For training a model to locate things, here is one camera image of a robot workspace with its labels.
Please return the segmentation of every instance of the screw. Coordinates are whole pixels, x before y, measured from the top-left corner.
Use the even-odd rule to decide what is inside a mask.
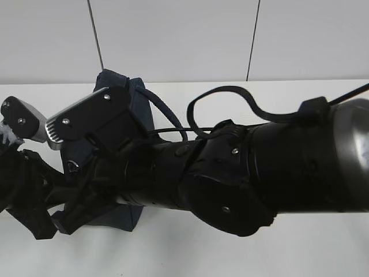
[[[239,149],[238,148],[234,148],[233,150],[232,150],[232,154],[233,155],[236,155],[236,154],[238,154],[240,151],[239,151]]]
[[[18,124],[24,125],[25,124],[25,119],[24,118],[19,118],[18,119]]]
[[[225,212],[226,214],[229,214],[231,212],[231,209],[226,207],[226,206],[223,206],[221,207],[222,211]]]
[[[63,124],[65,124],[65,125],[68,125],[68,124],[70,123],[70,121],[69,121],[69,119],[64,118],[64,119],[62,120],[62,123],[63,123]]]

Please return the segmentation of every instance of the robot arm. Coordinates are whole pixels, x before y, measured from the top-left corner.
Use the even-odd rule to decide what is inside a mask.
[[[369,101],[342,103],[368,85],[330,103],[305,101],[285,115],[262,111],[243,88],[216,88],[198,99],[231,91],[270,122],[227,120],[205,133],[193,117],[196,99],[187,119],[198,138],[183,136],[179,143],[144,127],[129,89],[128,83],[102,88],[47,120],[29,104],[7,98],[1,108],[0,211],[37,239],[57,230],[72,234],[120,205],[190,211],[239,236],[269,226],[278,213],[368,211]],[[60,151],[65,173],[37,153],[18,152],[22,139],[47,141]],[[58,204],[64,210],[50,216],[47,210]]]

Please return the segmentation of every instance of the silver metal part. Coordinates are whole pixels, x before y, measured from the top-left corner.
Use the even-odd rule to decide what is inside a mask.
[[[238,148],[234,148],[233,150],[232,150],[232,154],[233,155],[236,155],[236,154],[238,154],[240,151],[239,151],[239,149]]]
[[[25,124],[25,119],[24,118],[19,118],[18,119],[18,124],[20,124],[20,125]]]
[[[69,125],[69,124],[70,124],[70,121],[69,121],[69,119],[64,118],[64,119],[62,120],[62,123],[63,123],[63,124],[65,124],[65,125]]]
[[[334,143],[346,185],[369,211],[369,100],[355,99],[337,107]]]
[[[103,93],[106,89],[108,89],[108,87],[101,88],[98,91],[95,91],[94,93],[91,93],[91,94],[87,95],[86,97],[84,97],[84,98],[80,99],[79,101],[73,103],[72,105],[65,108],[64,110],[58,112],[57,114],[55,114],[54,116],[52,116],[51,118],[49,118],[46,121],[45,130],[46,130],[46,134],[47,134],[47,143],[48,143],[49,147],[52,150],[56,150],[56,151],[60,150],[62,148],[62,144],[63,144],[63,140],[58,137],[58,134],[55,131],[55,128],[54,128],[55,120],[57,120],[57,118],[60,115],[62,115],[63,113],[69,111],[72,108],[75,108],[76,106],[78,106],[83,101],[95,96],[97,93]]]
[[[231,213],[231,209],[226,207],[226,206],[223,206],[221,207],[222,211],[225,212],[226,214],[230,214]]]
[[[31,140],[37,141],[39,143],[44,143],[47,139],[45,132],[46,117],[27,102],[24,102],[22,100],[20,100],[20,102],[22,102],[22,104],[40,121],[39,129],[37,130],[37,133],[31,138]]]

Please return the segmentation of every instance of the wire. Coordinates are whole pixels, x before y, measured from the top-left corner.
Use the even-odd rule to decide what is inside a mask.
[[[334,99],[329,102],[330,106],[334,106],[336,104],[339,104],[343,101],[346,101],[354,96],[357,96],[365,91],[369,91],[369,83],[366,85],[361,86],[360,88],[356,88],[353,91],[350,91],[346,93],[345,95],[342,95],[338,97],[337,99]],[[297,122],[300,119],[299,113],[290,113],[290,114],[271,114],[266,111],[263,111],[255,102],[255,99],[253,98],[252,94],[242,87],[236,87],[236,86],[223,86],[218,87],[215,89],[212,89],[211,91],[205,92],[196,99],[194,99],[187,108],[187,120],[189,122],[190,128],[166,128],[166,129],[157,129],[150,131],[149,134],[158,134],[158,133],[167,133],[167,132],[195,132],[199,137],[203,139],[214,139],[218,136],[221,136],[223,134],[228,134],[229,131],[224,131],[224,129],[218,129],[211,133],[205,133],[204,131],[212,131],[213,128],[199,128],[195,122],[194,119],[194,106],[197,101],[199,101],[202,98],[205,98],[213,93],[216,92],[233,92],[238,95],[240,95],[244,100],[246,100],[247,104],[250,106],[251,110],[254,112],[255,115],[258,117],[275,123],[294,123]]]
[[[203,131],[211,131],[213,128],[200,128]],[[193,132],[191,128],[165,128],[165,129],[156,129],[153,131],[150,131],[149,134],[159,134],[159,133],[169,133],[169,132]]]
[[[368,90],[369,90],[369,83],[366,84],[366,85],[361,86],[360,88],[356,88],[353,91],[350,91],[350,92],[348,92],[348,93],[346,93],[346,94],[330,101],[329,105],[334,106],[334,105],[340,104],[343,101],[346,101],[350,98],[353,98],[353,97],[355,97],[355,96],[357,96],[357,95],[359,95],[359,94],[361,94],[365,91],[368,91]]]
[[[296,122],[299,120],[300,116],[298,113],[290,113],[290,114],[271,114],[271,113],[267,113],[266,111],[263,111],[255,102],[253,96],[251,95],[251,93],[249,93],[248,90],[246,90],[245,88],[242,87],[235,87],[235,86],[224,86],[224,87],[218,87],[215,89],[212,89],[211,91],[205,92],[204,94],[200,95],[199,97],[197,97],[195,100],[193,100],[188,108],[187,108],[187,121],[189,122],[190,127],[192,128],[192,130],[201,138],[203,139],[214,139],[218,136],[221,136],[223,134],[228,134],[227,131],[224,131],[222,129],[219,130],[215,130],[214,132],[207,134],[205,133],[203,130],[201,130],[201,128],[199,128],[195,122],[194,119],[194,106],[196,104],[197,101],[199,101],[200,99],[209,96],[210,94],[216,93],[216,92],[234,92],[238,95],[240,95],[244,100],[246,100],[246,102],[248,103],[248,105],[250,106],[250,108],[252,109],[252,111],[254,112],[255,115],[257,115],[258,117],[270,121],[270,122],[276,122],[276,123],[292,123],[292,122]]]

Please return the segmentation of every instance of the white wall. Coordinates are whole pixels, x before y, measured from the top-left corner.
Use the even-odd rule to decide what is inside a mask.
[[[251,64],[255,19],[258,24]],[[104,66],[146,82],[369,78],[367,0],[91,0]],[[0,84],[93,83],[87,0],[3,0]]]
[[[296,111],[302,100],[325,95],[333,99],[369,80],[148,84],[182,122],[187,104],[219,85],[248,88],[257,103],[274,113]],[[1,85],[9,95],[32,103],[46,116],[90,93],[86,85]],[[170,127],[153,109],[157,128]],[[260,122],[247,104],[232,94],[199,102],[200,126],[223,119]],[[175,134],[166,138],[178,139]],[[27,143],[60,169],[58,153]],[[202,223],[189,212],[145,208],[133,233],[106,227],[83,227],[72,236],[57,234],[35,241],[16,220],[0,214],[1,276],[273,276],[365,277],[369,275],[369,215],[279,215],[271,227],[239,238]]]

